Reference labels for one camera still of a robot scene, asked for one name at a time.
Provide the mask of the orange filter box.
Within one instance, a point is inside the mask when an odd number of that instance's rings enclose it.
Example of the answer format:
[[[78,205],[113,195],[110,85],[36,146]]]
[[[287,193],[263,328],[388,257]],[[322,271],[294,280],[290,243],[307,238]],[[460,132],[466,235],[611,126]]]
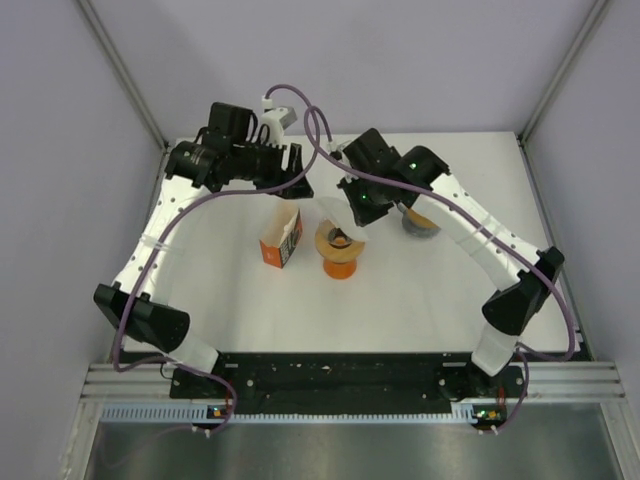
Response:
[[[303,235],[301,212],[294,201],[280,201],[259,238],[262,260],[282,269],[295,252]]]

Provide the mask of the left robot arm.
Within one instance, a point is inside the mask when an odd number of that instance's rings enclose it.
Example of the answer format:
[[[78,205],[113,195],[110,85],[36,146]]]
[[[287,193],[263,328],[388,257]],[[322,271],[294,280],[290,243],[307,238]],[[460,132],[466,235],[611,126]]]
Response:
[[[205,396],[220,394],[227,374],[215,365],[218,351],[193,331],[189,314],[170,306],[172,270],[199,221],[200,206],[231,182],[246,181],[254,192],[283,199],[312,197],[302,175],[302,148],[284,139],[296,119],[293,108],[276,107],[269,99],[261,115],[213,103],[195,139],[170,151],[153,212],[127,264],[94,292],[95,304],[117,331],[117,347],[131,339],[194,369],[192,384]]]

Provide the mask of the aluminium corner post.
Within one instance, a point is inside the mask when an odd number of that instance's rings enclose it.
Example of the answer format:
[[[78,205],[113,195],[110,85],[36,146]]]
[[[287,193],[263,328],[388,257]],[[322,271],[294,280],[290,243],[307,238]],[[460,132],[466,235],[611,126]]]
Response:
[[[72,3],[77,8],[82,20],[85,22],[121,90],[146,132],[161,151],[166,151],[169,142],[162,133],[158,122],[155,120],[141,90],[130,73],[126,62],[122,58],[94,3],[89,0],[73,0]]]
[[[591,3],[580,28],[574,35],[550,80],[547,82],[524,127],[517,135],[518,142],[521,146],[525,146],[538,129],[564,84],[575,69],[580,57],[585,53],[591,39],[606,18],[612,4],[613,1],[611,0],[597,0]]]

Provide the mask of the left aluminium corner post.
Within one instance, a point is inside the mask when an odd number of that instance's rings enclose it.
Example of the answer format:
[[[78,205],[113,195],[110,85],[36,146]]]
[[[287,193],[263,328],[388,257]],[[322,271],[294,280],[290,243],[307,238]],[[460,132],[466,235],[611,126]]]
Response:
[[[73,0],[72,3],[77,8],[82,20],[85,22],[121,90],[146,132],[161,151],[166,151],[169,142],[162,133],[158,122],[155,120],[141,90],[130,73],[126,62],[122,58],[94,3],[89,0]]]

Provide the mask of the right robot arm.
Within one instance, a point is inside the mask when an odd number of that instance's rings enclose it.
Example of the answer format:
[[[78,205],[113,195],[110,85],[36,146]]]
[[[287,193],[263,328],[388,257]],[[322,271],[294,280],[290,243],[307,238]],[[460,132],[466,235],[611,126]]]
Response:
[[[338,187],[347,198],[356,226],[366,227],[394,206],[434,223],[476,262],[495,291],[481,308],[486,321],[471,354],[466,380],[487,396],[504,380],[529,321],[547,298],[565,258],[559,249],[538,248],[509,230],[461,185],[449,165],[425,146],[401,154],[371,128],[334,148],[345,176]]]

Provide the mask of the paper coffee filters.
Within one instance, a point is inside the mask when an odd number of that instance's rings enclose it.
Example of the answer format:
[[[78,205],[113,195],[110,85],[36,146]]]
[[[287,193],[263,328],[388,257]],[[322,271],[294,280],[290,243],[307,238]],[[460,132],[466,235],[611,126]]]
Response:
[[[276,207],[266,236],[271,245],[279,246],[287,238],[294,229],[298,212],[295,203],[282,202]]]

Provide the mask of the grey glass server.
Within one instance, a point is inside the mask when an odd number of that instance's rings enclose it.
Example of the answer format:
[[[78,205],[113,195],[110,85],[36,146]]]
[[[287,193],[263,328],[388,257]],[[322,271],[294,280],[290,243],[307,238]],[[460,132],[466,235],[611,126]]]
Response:
[[[404,204],[398,203],[397,209],[402,213],[401,223],[408,234],[421,239],[429,239],[441,231],[435,223]]]

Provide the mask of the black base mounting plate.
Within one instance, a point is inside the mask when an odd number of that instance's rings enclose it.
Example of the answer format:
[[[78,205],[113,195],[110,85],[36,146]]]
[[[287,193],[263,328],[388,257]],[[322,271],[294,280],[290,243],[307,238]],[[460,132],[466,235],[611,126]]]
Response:
[[[524,387],[520,366],[489,377],[467,353],[225,353],[213,372],[221,383],[177,370],[170,398],[237,399],[239,414],[419,414]]]

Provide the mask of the right aluminium corner post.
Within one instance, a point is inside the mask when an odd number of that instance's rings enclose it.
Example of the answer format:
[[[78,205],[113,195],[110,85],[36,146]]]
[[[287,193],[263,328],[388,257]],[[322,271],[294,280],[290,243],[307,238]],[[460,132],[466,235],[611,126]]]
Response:
[[[517,135],[518,142],[521,146],[525,146],[538,129],[564,84],[575,69],[580,57],[585,53],[591,39],[606,18],[612,4],[613,1],[611,0],[597,0],[591,3],[580,28],[574,35],[550,80],[547,82],[524,127]]]

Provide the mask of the orange glass beaker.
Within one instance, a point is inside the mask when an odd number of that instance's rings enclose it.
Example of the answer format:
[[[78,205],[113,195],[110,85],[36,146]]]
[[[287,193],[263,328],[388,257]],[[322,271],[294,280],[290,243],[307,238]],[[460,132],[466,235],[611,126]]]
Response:
[[[325,273],[335,280],[346,280],[350,278],[357,269],[357,260],[351,260],[345,263],[338,263],[325,259],[323,261],[323,269]]]

